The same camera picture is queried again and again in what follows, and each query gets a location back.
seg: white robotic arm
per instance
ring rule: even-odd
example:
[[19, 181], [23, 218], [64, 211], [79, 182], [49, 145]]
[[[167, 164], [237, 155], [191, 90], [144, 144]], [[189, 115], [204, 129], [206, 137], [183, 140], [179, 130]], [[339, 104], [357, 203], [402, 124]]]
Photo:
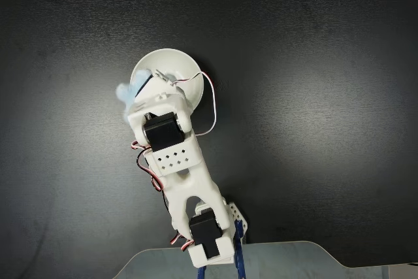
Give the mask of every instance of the white robotic arm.
[[[233, 203], [225, 202], [210, 177], [191, 126], [191, 101], [178, 81], [158, 69], [150, 70], [151, 77], [128, 110], [129, 125], [146, 148], [144, 157], [169, 201], [173, 228], [191, 244], [188, 252], [194, 266], [232, 263], [234, 220], [244, 219]], [[189, 219], [185, 208], [191, 196], [202, 202]]]

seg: white plastic part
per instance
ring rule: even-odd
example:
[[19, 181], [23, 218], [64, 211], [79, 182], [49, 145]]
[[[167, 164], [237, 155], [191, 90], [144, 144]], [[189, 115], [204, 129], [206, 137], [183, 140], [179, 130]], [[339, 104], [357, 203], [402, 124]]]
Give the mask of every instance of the white plastic part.
[[190, 132], [183, 143], [157, 152], [145, 152], [152, 171], [159, 177], [198, 165], [203, 156], [194, 133]]
[[[185, 164], [183, 165], [183, 161], [181, 161], [178, 156], [186, 153], [189, 154], [190, 159], [188, 161], [184, 160]], [[172, 218], [172, 226], [174, 229], [177, 229], [181, 235], [189, 240], [192, 239], [189, 229], [189, 217], [185, 212], [187, 200], [192, 196], [197, 196], [213, 209], [216, 220], [222, 230], [226, 230], [231, 226], [232, 217], [227, 213], [227, 207], [223, 203], [219, 188], [210, 178], [201, 149], [199, 148], [199, 144], [197, 143], [196, 136], [193, 132], [183, 143], [165, 148], [158, 152], [148, 150], [145, 152], [144, 156], [150, 164], [152, 171], [160, 177], [164, 185], [164, 192], [169, 200], [169, 212]], [[162, 163], [164, 158], [172, 158], [172, 166], [169, 164], [168, 168], [162, 169], [162, 167], [165, 166], [160, 167], [157, 164], [157, 162]], [[167, 165], [167, 161], [164, 161], [161, 165]]]
[[183, 86], [181, 83], [177, 86], [172, 83], [176, 79], [191, 78], [200, 71], [199, 66], [183, 52], [163, 49], [143, 57], [136, 65], [132, 77], [139, 69], [151, 70], [153, 77], [138, 93], [128, 112], [128, 121], [138, 143], [143, 146], [149, 145], [144, 132], [145, 115], [149, 112], [157, 116], [174, 112], [179, 128], [185, 133], [185, 140], [182, 143], [157, 152], [147, 150], [144, 153], [150, 169], [160, 177], [163, 184], [169, 201], [172, 226], [185, 238], [192, 239], [185, 208], [190, 197], [199, 197], [202, 202], [198, 204], [196, 214], [211, 208], [222, 229], [222, 237], [216, 239], [219, 256], [210, 259], [206, 258], [201, 244], [191, 245], [188, 248], [194, 266], [233, 263], [234, 220], [243, 220], [244, 232], [248, 226], [235, 204], [226, 204], [219, 188], [210, 178], [192, 130], [190, 115], [202, 97], [202, 76], [197, 76]]
[[[135, 73], [143, 69], [159, 70], [172, 80], [188, 79], [201, 71], [192, 57], [171, 48], [154, 50], [145, 55], [133, 69], [131, 81]], [[180, 82], [177, 85], [184, 90], [185, 97], [191, 103], [193, 110], [196, 109], [203, 95], [203, 77], [199, 75], [187, 83]]]
[[[248, 225], [247, 221], [242, 217], [240, 211], [237, 209], [234, 203], [229, 203], [226, 205], [225, 200], [223, 199], [223, 203], [227, 208], [227, 212], [231, 221], [231, 226], [228, 230], [224, 230], [222, 237], [216, 239], [216, 245], [219, 250], [219, 255], [212, 257], [210, 259], [206, 258], [204, 253], [202, 244], [199, 245], [192, 245], [187, 250], [189, 251], [189, 255], [193, 266], [196, 268], [203, 267], [206, 265], [218, 265], [218, 264], [231, 264], [234, 263], [234, 234], [235, 234], [235, 220], [242, 220], [244, 227], [244, 234], [247, 231]], [[200, 202], [196, 205], [195, 213], [196, 215], [200, 215], [201, 212], [207, 208], [210, 208], [208, 204], [205, 202]]]
[[128, 111], [128, 122], [140, 145], [149, 145], [144, 133], [145, 115], [149, 112], [162, 116], [168, 112], [177, 115], [177, 122], [184, 133], [191, 131], [190, 115], [193, 107], [186, 101], [180, 88], [161, 77], [152, 77], [135, 97], [135, 102]]

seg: blue object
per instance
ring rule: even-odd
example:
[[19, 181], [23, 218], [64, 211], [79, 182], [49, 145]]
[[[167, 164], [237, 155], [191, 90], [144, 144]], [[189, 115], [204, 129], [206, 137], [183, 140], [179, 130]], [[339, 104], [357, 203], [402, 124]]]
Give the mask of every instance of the blue object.
[[244, 256], [242, 255], [241, 238], [244, 237], [244, 228], [241, 220], [235, 220], [235, 267], [238, 270], [238, 279], [246, 279], [246, 270], [244, 267]]
[[130, 84], [121, 83], [116, 88], [116, 96], [120, 101], [123, 101], [126, 106], [125, 112], [123, 113], [126, 122], [128, 121], [127, 113], [129, 107], [132, 106], [139, 89], [147, 82], [147, 79], [149, 79], [150, 76], [150, 70], [138, 70]]
[[203, 266], [197, 269], [197, 279], [204, 279], [204, 271], [206, 270], [206, 266]]

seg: dark wall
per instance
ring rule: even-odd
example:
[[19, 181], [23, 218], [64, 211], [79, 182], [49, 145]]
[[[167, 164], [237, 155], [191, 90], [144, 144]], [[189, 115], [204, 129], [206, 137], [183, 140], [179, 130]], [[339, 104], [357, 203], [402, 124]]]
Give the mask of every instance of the dark wall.
[[[169, 246], [114, 95], [158, 48], [214, 79], [218, 124], [199, 143], [249, 242], [310, 240], [351, 267], [418, 261], [417, 0], [0, 5], [5, 278], [111, 278]], [[212, 123], [207, 87], [196, 131]]]

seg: circular base plate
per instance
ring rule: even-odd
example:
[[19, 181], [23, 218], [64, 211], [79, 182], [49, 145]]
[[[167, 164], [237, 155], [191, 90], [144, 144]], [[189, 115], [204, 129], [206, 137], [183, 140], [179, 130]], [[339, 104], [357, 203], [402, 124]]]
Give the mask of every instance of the circular base plate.
[[[135, 66], [131, 75], [131, 81], [138, 70], [158, 70], [172, 80], [184, 80], [191, 78], [201, 71], [192, 57], [179, 50], [164, 48], [154, 50], [144, 56]], [[179, 82], [179, 88], [184, 90], [187, 100], [192, 104], [193, 110], [201, 101], [203, 95], [203, 77], [199, 75], [189, 82]]]

